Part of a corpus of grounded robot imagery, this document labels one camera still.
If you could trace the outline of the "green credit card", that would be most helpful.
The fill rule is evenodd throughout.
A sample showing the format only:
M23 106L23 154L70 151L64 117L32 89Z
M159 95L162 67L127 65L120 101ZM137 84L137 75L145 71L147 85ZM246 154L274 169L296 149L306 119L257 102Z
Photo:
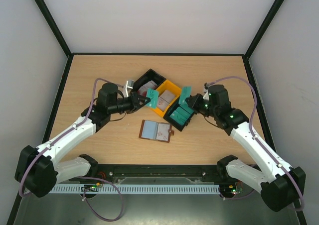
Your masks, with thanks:
M187 104L186 99L190 97L192 91L192 86L185 86L181 90L181 94L179 96L179 105L185 105Z
M156 109L158 104L159 92L157 90L148 88L147 98L149 98L150 101L146 104L146 106L152 109Z

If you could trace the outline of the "brown leather card holder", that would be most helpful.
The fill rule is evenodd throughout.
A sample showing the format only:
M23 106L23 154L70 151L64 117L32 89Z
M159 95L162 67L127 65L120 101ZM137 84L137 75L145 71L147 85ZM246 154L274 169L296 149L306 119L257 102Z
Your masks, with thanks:
M174 130L170 123L142 120L139 139L169 143L172 136Z

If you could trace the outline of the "white credit card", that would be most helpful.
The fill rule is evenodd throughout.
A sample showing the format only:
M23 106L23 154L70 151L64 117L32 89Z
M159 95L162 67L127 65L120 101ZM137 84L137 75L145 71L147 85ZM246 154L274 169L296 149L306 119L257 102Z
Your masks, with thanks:
M170 124L169 123L159 123L156 133L156 140L169 141L170 137Z

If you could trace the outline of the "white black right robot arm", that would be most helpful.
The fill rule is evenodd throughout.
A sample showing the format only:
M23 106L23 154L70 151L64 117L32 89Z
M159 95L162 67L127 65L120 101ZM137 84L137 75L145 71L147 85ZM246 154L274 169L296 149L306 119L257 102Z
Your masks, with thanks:
M214 118L218 128L237 141L257 164L253 168L234 155L217 162L217 175L223 181L231 178L244 182L258 192L274 212L302 198L306 173L282 159L257 133L248 117L232 107L223 85L212 85L206 93L185 99L187 105L204 117Z

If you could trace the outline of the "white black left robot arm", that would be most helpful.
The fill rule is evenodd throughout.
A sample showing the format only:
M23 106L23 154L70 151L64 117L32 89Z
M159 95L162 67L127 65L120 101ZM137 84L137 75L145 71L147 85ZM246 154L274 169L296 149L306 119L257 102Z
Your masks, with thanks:
M52 188L68 179L88 174L95 163L84 155L74 160L61 159L86 138L97 133L111 120L113 114L130 114L151 102L150 98L138 92L124 95L114 83L105 83L98 92L92 92L92 99L71 126L51 140L37 146L26 146L20 153L14 178L20 183L18 194L29 193L41 198Z

